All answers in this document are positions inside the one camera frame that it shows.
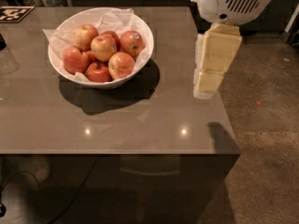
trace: black wire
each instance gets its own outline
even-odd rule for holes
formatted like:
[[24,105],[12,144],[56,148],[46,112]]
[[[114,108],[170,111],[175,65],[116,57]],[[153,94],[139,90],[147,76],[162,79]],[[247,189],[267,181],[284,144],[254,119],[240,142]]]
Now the black wire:
[[264,16],[263,16],[263,20],[262,20],[262,22],[261,22],[260,32],[262,31],[263,26],[264,26],[264,23],[265,23],[265,19],[266,19],[266,17],[268,16],[268,14],[269,14],[269,12],[270,12],[270,4],[266,7],[266,9],[267,9],[267,10],[265,11]]
[[54,218],[53,220],[51,220],[50,222],[47,222],[47,224],[53,224],[55,221],[57,221],[59,218],[61,218],[65,213],[66,211],[71,207],[71,205],[73,204],[73,202],[76,200],[76,198],[78,197],[78,194],[80,193],[80,191],[82,190],[82,188],[84,187],[86,181],[88,180],[88,178],[90,177],[96,163],[98,162],[100,158],[97,158],[95,160],[95,162],[93,163],[93,166],[92,168],[90,169],[90,171],[86,174],[84,180],[82,181],[81,185],[79,186],[75,196],[73,197],[73,199],[70,201],[70,203],[68,204],[68,206],[56,217]]
[[2,194],[4,188],[7,186],[7,184],[8,184],[10,181],[11,181],[13,178],[15,178],[16,175],[19,175],[19,174],[21,174],[21,173],[26,173],[26,174],[30,175],[30,176],[36,181],[36,183],[37,183],[37,185],[38,185],[38,188],[40,189],[40,185],[39,185],[39,182],[37,181],[36,177],[35,177],[31,172],[29,172],[29,171],[21,170],[21,171],[18,171],[17,173],[15,173],[13,176],[11,176],[11,177],[7,180],[7,182],[2,186],[2,188],[1,188],[1,190],[0,190],[0,194]]

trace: red apple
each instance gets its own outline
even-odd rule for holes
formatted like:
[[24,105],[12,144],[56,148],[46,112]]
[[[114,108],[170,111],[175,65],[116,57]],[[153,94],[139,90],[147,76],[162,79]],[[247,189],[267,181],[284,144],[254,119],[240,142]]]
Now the red apple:
[[90,59],[90,63],[95,63],[95,62],[97,62],[97,60],[96,60],[96,58],[95,58],[95,56],[94,56],[94,53],[93,53],[93,51],[92,51],[91,49],[86,50],[86,51],[83,51],[83,53],[84,53],[84,52],[86,52],[86,53],[88,54],[88,57],[89,57],[89,59]]
[[109,60],[109,73],[114,79],[124,78],[132,74],[134,65],[135,61],[129,54],[119,51]]
[[91,43],[97,35],[97,29],[92,24],[82,24],[75,31],[75,46],[81,50],[91,49]]
[[122,51],[128,53],[134,59],[137,58],[141,50],[145,47],[141,34],[134,30],[123,33],[120,42]]
[[112,80],[108,66],[102,62],[91,63],[84,75],[93,82],[104,83]]
[[105,32],[103,32],[100,35],[111,35],[112,38],[115,41],[115,45],[116,45],[117,50],[120,50],[120,47],[121,47],[120,38],[119,38],[119,36],[114,31],[105,31]]
[[117,48],[111,35],[98,35],[92,41],[92,51],[97,60],[107,62]]
[[86,52],[81,52],[78,48],[71,46],[64,51],[63,62],[65,70],[75,75],[76,72],[85,72],[90,59]]

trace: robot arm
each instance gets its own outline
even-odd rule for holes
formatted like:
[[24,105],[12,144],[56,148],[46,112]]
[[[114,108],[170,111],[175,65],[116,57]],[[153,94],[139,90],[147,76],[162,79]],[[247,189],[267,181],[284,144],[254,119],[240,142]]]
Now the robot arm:
[[209,99],[216,93],[241,45],[239,25],[255,20],[271,0],[191,0],[200,16],[211,22],[195,45],[195,98]]

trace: floor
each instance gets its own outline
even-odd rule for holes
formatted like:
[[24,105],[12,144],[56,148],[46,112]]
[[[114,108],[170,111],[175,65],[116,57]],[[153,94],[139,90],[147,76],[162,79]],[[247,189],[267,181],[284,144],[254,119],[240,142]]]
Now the floor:
[[[296,50],[283,43],[277,35],[244,39],[220,88],[241,156],[197,224],[299,223],[298,87],[299,53]],[[50,183],[58,184],[63,179],[72,183],[74,188],[48,189],[44,195],[54,198],[56,204],[43,203],[43,208],[30,204],[41,199],[34,179],[26,174],[15,176],[15,182],[9,183],[3,191],[2,203],[7,207],[7,215],[0,218],[0,223],[49,223],[72,201],[94,162],[95,159],[74,161],[69,157],[60,166],[53,167],[62,170],[61,173],[68,172],[69,176],[66,179],[60,175],[50,176]],[[111,221],[108,214],[102,214],[108,215],[110,221],[107,223],[134,223],[129,218],[134,207],[115,204],[120,197],[118,193],[108,190],[93,195],[91,190],[95,178],[99,176],[91,176],[85,184],[88,189],[83,190],[84,196],[78,196],[72,211],[66,211],[56,224],[97,223],[84,219],[84,213],[91,209],[96,213],[98,210],[94,209],[94,204],[99,204],[109,195],[111,203],[102,204],[115,208],[116,215]],[[30,183],[31,188],[20,189],[24,183]],[[106,184],[113,186],[114,183],[113,177],[108,176]],[[126,195],[131,198],[129,194],[119,193],[124,198]]]
[[299,223],[299,52],[277,35],[244,41],[221,84],[241,156],[201,224]]

